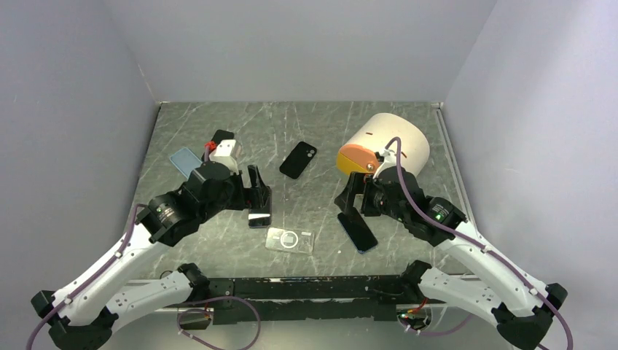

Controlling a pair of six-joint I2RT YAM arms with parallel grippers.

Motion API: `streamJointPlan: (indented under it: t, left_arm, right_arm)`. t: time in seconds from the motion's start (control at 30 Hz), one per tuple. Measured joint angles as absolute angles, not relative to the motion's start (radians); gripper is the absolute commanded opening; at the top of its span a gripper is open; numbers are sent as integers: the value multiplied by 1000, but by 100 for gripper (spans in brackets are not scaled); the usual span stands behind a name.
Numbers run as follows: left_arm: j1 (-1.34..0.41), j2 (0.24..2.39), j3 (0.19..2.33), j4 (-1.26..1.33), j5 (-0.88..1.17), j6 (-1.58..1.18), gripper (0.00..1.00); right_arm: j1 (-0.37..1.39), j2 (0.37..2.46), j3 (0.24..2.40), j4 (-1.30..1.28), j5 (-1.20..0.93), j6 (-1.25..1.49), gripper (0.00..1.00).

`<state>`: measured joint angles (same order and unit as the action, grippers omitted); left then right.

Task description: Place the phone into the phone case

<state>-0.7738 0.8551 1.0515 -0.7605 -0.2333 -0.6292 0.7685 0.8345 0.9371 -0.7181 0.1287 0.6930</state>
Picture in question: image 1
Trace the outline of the purple phone black screen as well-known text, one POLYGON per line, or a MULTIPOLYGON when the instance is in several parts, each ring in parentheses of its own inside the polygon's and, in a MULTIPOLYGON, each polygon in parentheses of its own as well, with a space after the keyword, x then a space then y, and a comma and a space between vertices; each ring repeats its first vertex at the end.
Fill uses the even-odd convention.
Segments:
POLYGON ((250 228, 267 228, 272 223, 272 202, 267 200, 266 204, 259 208, 251 208, 248 212, 248 225, 250 228))

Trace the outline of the clear magsafe phone case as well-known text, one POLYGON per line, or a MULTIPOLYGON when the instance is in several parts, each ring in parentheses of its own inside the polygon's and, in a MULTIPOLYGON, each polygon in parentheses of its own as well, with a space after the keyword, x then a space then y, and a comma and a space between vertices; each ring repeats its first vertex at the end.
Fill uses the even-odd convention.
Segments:
POLYGON ((265 248, 279 252, 312 255, 314 234, 303 230, 269 227, 265 248))

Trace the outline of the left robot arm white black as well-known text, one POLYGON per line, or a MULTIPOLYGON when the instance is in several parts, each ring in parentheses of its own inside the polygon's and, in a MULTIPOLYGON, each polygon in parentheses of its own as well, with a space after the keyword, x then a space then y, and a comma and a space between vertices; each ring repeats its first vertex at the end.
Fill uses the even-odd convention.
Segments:
POLYGON ((193 263, 134 289, 125 285, 141 266, 196 233, 225 210, 270 209, 271 189, 255 165, 242 173, 217 162, 195 168, 176 189, 139 204, 121 239, 82 275, 56 291, 42 290, 31 304, 59 349, 99 349, 120 328, 159 308, 200 306, 225 299, 193 263))

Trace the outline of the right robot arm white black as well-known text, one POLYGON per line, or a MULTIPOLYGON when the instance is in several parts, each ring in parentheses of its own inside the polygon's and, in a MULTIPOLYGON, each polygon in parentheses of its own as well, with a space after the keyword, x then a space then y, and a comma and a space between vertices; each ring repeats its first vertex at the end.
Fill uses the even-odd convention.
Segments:
POLYGON ((441 300, 465 310, 493 325, 519 349, 540 347, 557 319, 572 349, 572 332, 559 312, 568 295, 566 289, 558 283, 545 284, 518 268, 451 202, 425 195, 413 174, 395 167, 377 176, 353 172, 335 205, 352 240, 373 237, 364 217, 386 215, 416 238, 457 259, 481 281, 463 281, 416 260, 400 276, 405 300, 441 300))

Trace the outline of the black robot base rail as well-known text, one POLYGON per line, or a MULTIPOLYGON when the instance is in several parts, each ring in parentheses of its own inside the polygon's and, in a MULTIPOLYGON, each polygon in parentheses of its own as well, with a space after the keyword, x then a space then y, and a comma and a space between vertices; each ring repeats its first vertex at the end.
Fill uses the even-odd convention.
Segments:
POLYGON ((215 325, 306 319, 393 321, 426 298, 398 275, 211 279, 180 308, 213 312, 215 325))

